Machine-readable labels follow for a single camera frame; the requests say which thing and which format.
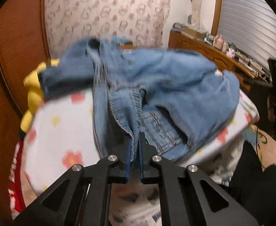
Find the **yellow plush toy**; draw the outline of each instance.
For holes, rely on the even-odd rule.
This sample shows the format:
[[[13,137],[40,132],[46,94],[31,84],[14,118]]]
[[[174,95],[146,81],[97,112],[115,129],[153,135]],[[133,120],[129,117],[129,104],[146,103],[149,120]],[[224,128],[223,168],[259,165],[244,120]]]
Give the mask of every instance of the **yellow plush toy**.
[[[59,64],[59,59],[52,59],[49,60],[49,62],[51,62],[51,66],[57,66]],[[28,110],[21,120],[21,130],[24,133],[27,133],[30,129],[34,114],[44,99],[41,85],[38,81],[38,73],[46,68],[47,64],[42,62],[24,79],[24,86],[28,88]]]

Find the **denim pocket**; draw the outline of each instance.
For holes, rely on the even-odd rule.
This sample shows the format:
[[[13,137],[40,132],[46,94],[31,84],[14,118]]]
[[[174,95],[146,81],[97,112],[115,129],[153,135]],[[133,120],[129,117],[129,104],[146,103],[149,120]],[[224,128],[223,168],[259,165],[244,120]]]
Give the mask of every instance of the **denim pocket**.
[[[187,142],[184,133],[174,125],[168,112],[164,110],[142,113],[140,130],[145,133],[149,144],[155,146],[159,155],[179,143]]]

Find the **wooden cabinet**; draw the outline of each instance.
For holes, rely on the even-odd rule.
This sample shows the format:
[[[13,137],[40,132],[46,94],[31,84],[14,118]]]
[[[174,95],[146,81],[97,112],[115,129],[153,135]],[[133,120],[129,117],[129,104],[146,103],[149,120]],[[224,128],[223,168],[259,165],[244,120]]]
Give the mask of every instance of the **wooden cabinet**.
[[[246,69],[243,65],[236,62],[234,59],[228,58],[222,51],[209,46],[203,42],[191,39],[181,33],[171,31],[169,35],[169,49],[188,49],[199,52],[209,60],[213,61],[220,71],[229,70],[233,71],[237,76],[240,84],[247,90],[250,89],[249,85],[243,83],[244,78],[249,77],[254,79],[254,75]]]

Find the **denim jacket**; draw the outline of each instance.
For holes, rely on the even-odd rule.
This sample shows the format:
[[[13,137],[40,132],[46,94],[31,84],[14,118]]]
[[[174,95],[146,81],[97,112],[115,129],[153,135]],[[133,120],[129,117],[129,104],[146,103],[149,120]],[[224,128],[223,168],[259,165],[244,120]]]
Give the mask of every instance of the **denim jacket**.
[[[239,82],[189,50],[121,50],[107,40],[74,43],[57,67],[39,74],[45,98],[93,84],[94,135],[101,156],[109,155],[125,135],[131,160],[139,132],[158,154],[170,160],[192,155],[216,137],[234,114]]]

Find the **window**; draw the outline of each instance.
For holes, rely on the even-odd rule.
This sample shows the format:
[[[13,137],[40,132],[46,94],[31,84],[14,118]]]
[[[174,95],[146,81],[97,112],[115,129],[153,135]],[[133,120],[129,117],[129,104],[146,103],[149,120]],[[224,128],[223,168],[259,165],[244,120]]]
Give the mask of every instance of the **window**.
[[[266,68],[276,58],[276,15],[265,0],[222,0],[218,33]]]

